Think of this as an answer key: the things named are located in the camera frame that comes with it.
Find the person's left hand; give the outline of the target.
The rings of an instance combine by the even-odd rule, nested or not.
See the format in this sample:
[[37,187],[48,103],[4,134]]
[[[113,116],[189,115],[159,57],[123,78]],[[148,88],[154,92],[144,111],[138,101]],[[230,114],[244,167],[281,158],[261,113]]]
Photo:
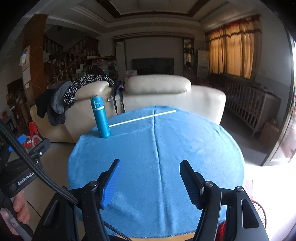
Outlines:
[[[24,190],[20,191],[14,198],[13,208],[17,213],[18,221],[23,224],[27,224],[30,220],[30,211],[28,207],[28,202],[25,199]],[[17,231],[7,222],[9,219],[8,213],[2,208],[1,209],[1,228],[8,236],[20,237]]]

